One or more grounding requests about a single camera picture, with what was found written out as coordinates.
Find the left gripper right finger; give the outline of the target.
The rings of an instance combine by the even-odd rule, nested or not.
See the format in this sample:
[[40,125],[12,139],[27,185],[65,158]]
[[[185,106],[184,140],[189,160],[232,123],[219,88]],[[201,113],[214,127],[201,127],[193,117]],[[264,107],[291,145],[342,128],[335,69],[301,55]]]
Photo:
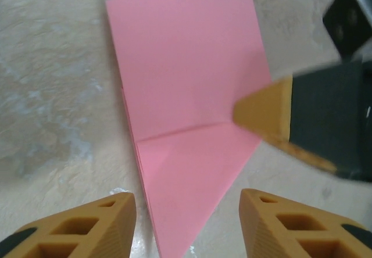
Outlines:
[[334,213],[243,189],[239,217],[248,258],[372,258],[372,232]]

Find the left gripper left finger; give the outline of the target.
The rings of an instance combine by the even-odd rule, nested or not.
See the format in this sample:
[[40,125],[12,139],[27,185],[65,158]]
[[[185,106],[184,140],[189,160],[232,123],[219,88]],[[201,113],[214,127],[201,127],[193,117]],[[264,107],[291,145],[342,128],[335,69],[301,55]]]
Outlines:
[[133,193],[117,193],[22,226],[0,258],[129,258],[136,216]]

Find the pink paper sheet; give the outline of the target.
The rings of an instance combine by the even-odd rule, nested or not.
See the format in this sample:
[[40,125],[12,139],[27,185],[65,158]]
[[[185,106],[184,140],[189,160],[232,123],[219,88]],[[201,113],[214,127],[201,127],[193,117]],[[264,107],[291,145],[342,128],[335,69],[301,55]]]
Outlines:
[[107,0],[160,258],[183,258],[260,143],[233,106],[270,82],[253,0]]

